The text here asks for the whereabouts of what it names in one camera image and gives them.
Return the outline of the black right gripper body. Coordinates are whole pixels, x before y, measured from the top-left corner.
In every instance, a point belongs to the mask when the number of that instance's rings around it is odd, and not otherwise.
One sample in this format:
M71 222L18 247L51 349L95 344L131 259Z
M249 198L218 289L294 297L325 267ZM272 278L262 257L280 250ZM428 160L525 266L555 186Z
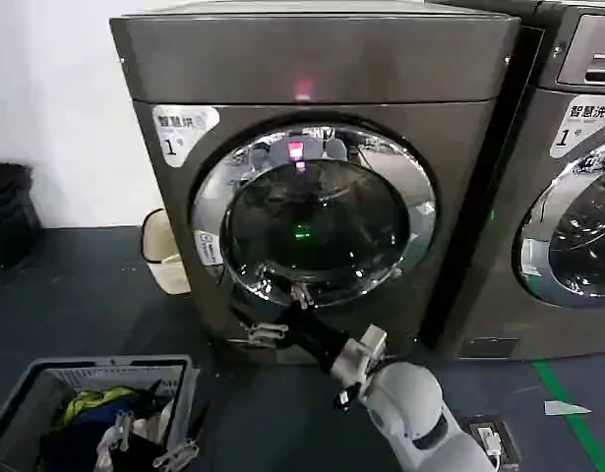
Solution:
M286 326L280 347L297 345L315 358L322 372L341 378L337 359L350 335L319 320L314 310L300 305L289 305L280 317Z

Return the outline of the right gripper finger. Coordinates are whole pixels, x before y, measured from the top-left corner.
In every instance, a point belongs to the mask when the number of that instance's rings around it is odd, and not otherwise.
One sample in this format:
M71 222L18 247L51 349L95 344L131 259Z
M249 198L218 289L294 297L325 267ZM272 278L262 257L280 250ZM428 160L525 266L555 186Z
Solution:
M253 345L277 348L284 341L288 330L287 324L252 324L248 330L248 340Z
M308 286L303 282L293 282L291 284L290 296L303 311L316 307Z

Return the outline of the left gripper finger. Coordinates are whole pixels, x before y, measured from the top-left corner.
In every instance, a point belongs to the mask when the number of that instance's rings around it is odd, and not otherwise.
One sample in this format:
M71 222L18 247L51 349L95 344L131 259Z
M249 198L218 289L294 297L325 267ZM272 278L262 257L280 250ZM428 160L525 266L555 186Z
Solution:
M189 436L173 450L168 451L161 460L162 465L188 465L200 453L199 439L201 433Z
M133 430L134 414L129 411L120 411L114 424L103 434L97 448L97 460L108 461L110 451L118 448L121 452L129 449L129 437Z

